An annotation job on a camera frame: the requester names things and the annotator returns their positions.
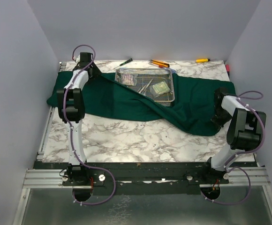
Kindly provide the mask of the dark green surgical drape cloth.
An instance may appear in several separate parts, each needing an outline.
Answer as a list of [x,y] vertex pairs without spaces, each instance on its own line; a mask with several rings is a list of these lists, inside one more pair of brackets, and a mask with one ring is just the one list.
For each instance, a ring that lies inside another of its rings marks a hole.
[[114,73],[103,73],[83,88],[87,114],[100,117],[151,121],[165,119],[191,135],[213,136],[219,128],[212,122],[215,115],[214,92],[220,87],[235,94],[232,82],[183,77],[173,74],[175,100],[171,107],[163,106],[115,81]]

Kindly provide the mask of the pink packet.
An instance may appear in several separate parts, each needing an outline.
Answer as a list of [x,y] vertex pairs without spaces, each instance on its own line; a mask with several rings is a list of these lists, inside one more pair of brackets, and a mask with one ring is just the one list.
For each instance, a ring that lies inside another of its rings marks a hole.
[[136,86],[137,79],[135,74],[119,73],[119,82],[126,86]]

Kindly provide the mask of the metal mesh instrument tray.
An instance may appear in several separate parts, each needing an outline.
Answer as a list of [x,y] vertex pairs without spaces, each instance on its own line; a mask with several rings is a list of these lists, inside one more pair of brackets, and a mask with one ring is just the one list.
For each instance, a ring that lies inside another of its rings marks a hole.
[[[118,76],[119,73],[136,75],[136,86],[123,85],[124,87],[127,87],[136,93],[138,93],[138,91],[143,86],[145,86],[151,79],[153,79],[153,81],[146,90],[146,95],[144,96],[150,98],[154,102],[160,103],[164,106],[170,106],[171,103],[175,100],[173,75],[169,70],[157,68],[119,68],[116,70],[115,73],[115,81],[118,83],[120,83]],[[162,81],[165,81],[167,83],[168,87],[170,88],[170,92],[162,94],[160,96],[153,96],[151,93],[151,86]]]

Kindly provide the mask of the green gauze packet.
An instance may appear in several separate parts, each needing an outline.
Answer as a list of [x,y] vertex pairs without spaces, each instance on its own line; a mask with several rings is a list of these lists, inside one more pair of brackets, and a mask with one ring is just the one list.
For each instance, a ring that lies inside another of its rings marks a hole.
[[159,82],[151,86],[151,93],[153,96],[160,96],[168,92],[170,92],[170,88],[165,81]]

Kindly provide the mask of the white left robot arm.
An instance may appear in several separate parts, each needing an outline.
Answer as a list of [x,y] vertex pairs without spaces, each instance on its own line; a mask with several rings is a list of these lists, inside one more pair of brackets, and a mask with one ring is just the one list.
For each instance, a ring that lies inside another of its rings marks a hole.
[[68,182],[82,186],[93,185],[94,182],[89,168],[84,166],[86,156],[82,141],[82,123],[85,117],[83,88],[90,79],[98,75],[101,72],[94,64],[94,54],[82,52],[68,84],[57,90],[58,114],[66,127],[70,151],[64,177]]

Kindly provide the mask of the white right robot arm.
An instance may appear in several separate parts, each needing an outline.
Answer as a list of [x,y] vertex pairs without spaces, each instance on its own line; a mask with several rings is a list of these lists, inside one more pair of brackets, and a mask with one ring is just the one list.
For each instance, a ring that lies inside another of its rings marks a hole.
[[208,168],[201,177],[206,183],[213,183],[218,176],[227,172],[239,156],[254,153],[261,148],[265,139],[266,113],[253,109],[242,101],[243,95],[229,94],[220,87],[214,92],[215,115],[212,122],[222,128],[230,123],[225,146],[207,161]]

